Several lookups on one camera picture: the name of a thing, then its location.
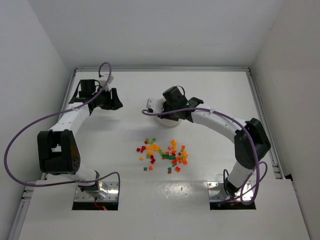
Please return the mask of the red arch lego piece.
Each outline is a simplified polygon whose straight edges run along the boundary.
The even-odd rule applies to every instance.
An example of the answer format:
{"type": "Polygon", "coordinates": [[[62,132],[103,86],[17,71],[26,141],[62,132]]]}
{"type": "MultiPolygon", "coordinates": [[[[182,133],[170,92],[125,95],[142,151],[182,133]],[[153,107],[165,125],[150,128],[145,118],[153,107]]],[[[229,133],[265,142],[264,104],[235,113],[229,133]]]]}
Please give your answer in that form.
{"type": "Polygon", "coordinates": [[[146,146],[142,146],[140,152],[143,153],[146,150],[146,146]]]}

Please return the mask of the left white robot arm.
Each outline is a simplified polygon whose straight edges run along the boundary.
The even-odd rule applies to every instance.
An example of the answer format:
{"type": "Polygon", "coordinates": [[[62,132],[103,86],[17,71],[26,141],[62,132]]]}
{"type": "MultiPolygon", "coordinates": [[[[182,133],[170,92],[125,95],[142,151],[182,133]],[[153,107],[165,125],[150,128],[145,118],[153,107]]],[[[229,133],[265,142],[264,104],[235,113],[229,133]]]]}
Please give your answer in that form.
{"type": "Polygon", "coordinates": [[[83,192],[97,193],[99,173],[81,163],[75,135],[95,108],[115,111],[123,107],[117,89],[103,87],[103,80],[80,80],[67,112],[47,131],[37,135],[39,167],[42,173],[63,176],[78,183],[83,192]]]}

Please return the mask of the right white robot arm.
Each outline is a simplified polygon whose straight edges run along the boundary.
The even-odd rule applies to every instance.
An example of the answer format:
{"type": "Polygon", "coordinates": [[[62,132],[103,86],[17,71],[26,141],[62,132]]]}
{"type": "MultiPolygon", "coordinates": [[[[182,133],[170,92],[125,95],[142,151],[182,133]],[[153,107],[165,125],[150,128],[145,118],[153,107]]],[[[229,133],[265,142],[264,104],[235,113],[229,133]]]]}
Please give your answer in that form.
{"type": "Polygon", "coordinates": [[[197,97],[187,98],[177,86],[163,92],[160,119],[167,122],[186,120],[224,138],[234,151],[235,164],[223,181],[224,191],[234,197],[249,175],[260,173],[258,164],[271,149],[267,133],[257,118],[242,120],[215,110],[197,97]]]}

